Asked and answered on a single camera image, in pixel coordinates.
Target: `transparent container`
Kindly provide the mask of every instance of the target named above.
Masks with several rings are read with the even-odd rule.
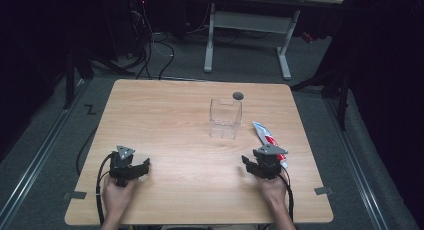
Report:
[[[241,115],[240,101],[212,99],[209,111],[210,136],[234,139],[240,128]]]

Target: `gray carpet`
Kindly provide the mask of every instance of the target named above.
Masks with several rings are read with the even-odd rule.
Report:
[[[246,45],[249,41],[249,38],[246,38],[237,40],[231,45],[217,43],[213,72],[206,74],[202,70],[205,40],[188,38],[181,41],[169,37],[164,43],[173,47],[174,60],[163,72],[163,79],[187,78],[294,85],[313,76],[331,39],[317,40],[311,44],[299,38],[292,39],[287,52],[292,71],[292,80],[289,82],[282,79],[275,50],[256,44]],[[171,58],[165,56],[170,54],[166,46],[156,44],[156,48],[157,50],[152,50],[148,68],[153,78]],[[126,63],[125,59],[120,62],[120,64]],[[138,72],[140,69],[141,66],[134,68],[133,71]],[[79,87],[82,89],[80,97],[69,112],[62,130],[51,146],[47,161],[10,221],[8,229],[98,229],[98,226],[66,225],[64,216],[69,201],[64,200],[63,195],[75,188],[78,181],[76,170],[78,152],[97,126],[113,82],[119,78],[124,77],[110,72],[96,71],[92,81]],[[148,78],[146,72],[143,72],[141,78]],[[7,173],[1,175],[1,206],[5,206],[31,160],[48,137],[55,120],[63,114],[64,96],[64,81],[62,81],[57,86],[55,95],[37,112],[12,152],[1,163],[0,171]],[[345,142],[340,137],[337,125],[334,124],[334,116],[328,110],[327,100],[321,99],[319,91],[315,88],[294,92],[294,97],[323,183],[334,190],[334,193],[328,196],[334,220],[328,224],[298,224],[299,227],[301,229],[375,229],[347,160]],[[350,96],[349,101],[350,106],[346,117],[347,131],[344,134],[352,143],[367,180],[380,203],[379,206],[387,223],[387,227],[382,229],[418,229],[408,210],[403,206],[402,199],[369,140],[360,114],[355,108],[354,98]],[[89,113],[88,105],[92,105],[91,113]],[[80,167],[89,146],[90,141],[83,149]]]

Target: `black cable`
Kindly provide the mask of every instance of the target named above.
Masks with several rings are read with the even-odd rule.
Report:
[[[286,184],[287,193],[289,194],[289,215],[290,215],[291,220],[293,221],[293,208],[294,208],[293,192],[292,192],[291,187],[290,187],[290,177],[289,177],[287,171],[286,171],[286,174],[287,174],[288,183],[284,179],[284,177],[281,176],[281,174],[278,174],[278,177],[281,180],[283,180],[284,184]]]
[[[171,55],[171,60],[169,60],[169,62],[165,65],[165,67],[163,67],[162,68],[162,70],[160,71],[160,73],[159,73],[159,80],[161,80],[161,78],[162,78],[162,73],[165,71],[165,69],[169,66],[169,64],[171,64],[171,62],[174,60],[174,49],[171,47],[171,46],[169,46],[168,44],[166,44],[166,43],[162,43],[162,42],[158,42],[159,44],[162,44],[162,45],[165,45],[165,46],[167,46],[167,47],[169,47],[169,49],[171,49],[171,51],[172,51],[172,55]]]
[[[77,155],[77,161],[76,161],[76,163],[75,163],[75,166],[76,166],[76,168],[77,168],[77,174],[78,174],[78,176],[79,176],[79,175],[81,175],[81,171],[79,170],[79,159],[80,159],[80,157],[81,157],[82,151],[84,150],[85,146],[87,146],[87,144],[88,144],[88,142],[90,141],[90,139],[93,137],[94,133],[95,133],[95,132],[96,132],[96,130],[97,130],[97,127],[98,127],[98,126],[96,126],[96,127],[93,129],[93,131],[90,133],[90,136],[89,136],[89,137],[85,140],[84,144],[82,145],[81,149],[80,149],[80,150],[79,150],[79,152],[78,152],[78,155]]]
[[[140,75],[141,75],[141,73],[143,72],[144,69],[146,69],[146,73],[147,73],[147,76],[149,77],[149,79],[150,80],[152,79],[152,77],[150,76],[150,73],[149,73],[149,69],[147,68],[147,66],[148,66],[148,64],[150,62],[151,55],[152,55],[152,44],[151,44],[151,42],[149,40],[149,57],[144,62],[144,66],[140,69],[140,71],[138,72],[138,74],[137,74],[137,76],[136,76],[135,79],[138,79],[140,77]]]
[[[99,173],[97,175],[96,202],[97,202],[97,211],[99,213],[100,226],[102,226],[103,222],[105,221],[105,217],[103,215],[102,196],[101,196],[101,193],[100,193],[100,182],[101,182],[104,175],[102,176],[101,174],[102,174],[102,171],[103,171],[103,166],[105,165],[106,161],[109,160],[110,158],[112,158],[112,153],[107,155],[105,160],[103,160],[102,164],[100,165]]]

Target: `wire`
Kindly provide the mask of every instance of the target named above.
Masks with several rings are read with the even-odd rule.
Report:
[[[292,192],[291,187],[290,187],[290,177],[289,177],[289,175],[288,175],[288,173],[287,173],[287,171],[285,169],[284,169],[284,171],[287,174],[287,180],[288,180],[288,182],[284,179],[283,176],[281,176],[281,174],[278,174],[278,177],[281,180],[283,180],[284,184],[286,184],[287,193],[289,194],[289,215],[290,215],[291,220],[293,221],[293,207],[294,207],[293,192]]]
[[[79,175],[81,175],[81,171],[79,170],[79,159],[80,159],[80,157],[81,157],[82,151],[84,150],[85,146],[88,144],[88,142],[90,141],[90,139],[93,137],[94,133],[95,133],[95,132],[96,132],[96,130],[97,130],[97,127],[98,127],[98,126],[96,126],[96,127],[93,129],[93,131],[91,131],[90,136],[89,136],[89,137],[85,140],[84,144],[82,145],[81,149],[80,149],[80,150],[79,150],[79,152],[78,152],[78,155],[77,155],[77,161],[76,161],[76,163],[75,163],[76,168],[77,168],[77,174],[78,174],[78,176],[79,176]]]
[[[147,76],[149,77],[149,80],[152,80],[152,77],[150,76],[150,73],[149,73],[149,69],[147,67],[147,65],[150,62],[150,56],[151,55],[152,55],[152,44],[151,44],[151,42],[149,40],[149,57],[144,62],[144,66],[140,69],[140,71],[138,72],[137,77],[135,79],[138,79],[140,77],[141,73],[143,72],[143,70],[146,69],[146,73],[147,73]]]
[[[161,51],[159,51],[159,49],[157,49],[157,48],[156,48],[156,45],[155,45],[155,34],[153,33],[152,26],[150,25],[150,22],[149,22],[149,20],[147,19],[147,16],[146,16],[146,9],[144,8],[144,5],[143,5],[143,4],[141,4],[141,6],[142,6],[142,8],[143,8],[143,16],[144,16],[144,19],[146,20],[147,26],[149,27],[150,33],[152,34],[151,36],[152,36],[153,47],[156,49],[156,51],[157,51],[160,55],[165,56],[165,57],[172,57],[172,58],[173,58],[173,57],[174,57],[174,53],[172,53],[172,55],[166,55],[166,54],[163,54]]]
[[[99,173],[97,175],[97,183],[96,183],[96,202],[97,202],[97,212],[99,213],[99,220],[100,220],[100,226],[103,225],[103,222],[105,221],[105,216],[103,215],[103,206],[102,206],[102,197],[100,195],[100,182],[103,178],[102,171],[103,166],[105,165],[106,161],[112,158],[112,154],[107,155],[107,157],[103,160],[102,164],[100,165]]]
[[[203,18],[203,21],[200,24],[200,26],[197,29],[195,29],[191,32],[187,32],[186,34],[195,33],[195,32],[198,32],[198,31],[203,31],[204,29],[208,29],[207,27],[203,27],[203,26],[205,25],[206,19],[208,18],[210,7],[211,7],[211,4],[209,3],[208,8],[206,9],[205,17]]]
[[[161,80],[161,78],[162,78],[162,73],[165,71],[165,69],[169,66],[169,64],[171,64],[171,62],[174,60],[174,49],[171,47],[171,46],[169,46],[168,44],[166,44],[166,43],[159,43],[159,44],[162,44],[162,45],[165,45],[165,46],[167,46],[167,47],[169,47],[170,49],[171,49],[171,51],[172,51],[172,58],[171,58],[171,60],[169,60],[169,62],[165,65],[165,67],[163,67],[162,68],[162,70],[160,71],[160,73],[159,73],[159,80]]]

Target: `hand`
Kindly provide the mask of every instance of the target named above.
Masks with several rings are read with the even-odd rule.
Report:
[[[286,207],[286,184],[278,177],[268,180],[256,177],[270,211],[274,217],[277,230],[295,229]]]
[[[105,176],[103,186],[103,200],[106,207],[106,218],[102,225],[102,230],[118,229],[121,218],[124,215],[134,192],[135,179],[129,181],[126,187],[116,186],[116,179],[110,175]]]

